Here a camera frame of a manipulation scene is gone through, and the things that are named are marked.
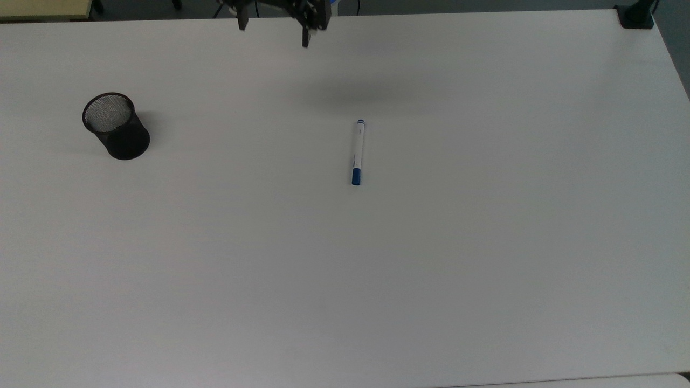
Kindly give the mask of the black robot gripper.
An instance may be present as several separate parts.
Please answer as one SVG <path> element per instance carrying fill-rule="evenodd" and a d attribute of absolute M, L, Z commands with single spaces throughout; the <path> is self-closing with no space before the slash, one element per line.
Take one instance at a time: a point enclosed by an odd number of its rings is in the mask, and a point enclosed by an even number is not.
<path fill-rule="evenodd" d="M 265 5 L 283 10 L 302 26 L 301 46 L 308 47 L 314 30 L 326 30 L 330 22 L 330 1 L 218 1 L 229 8 L 238 21 L 240 30 L 246 30 L 251 4 Z"/>

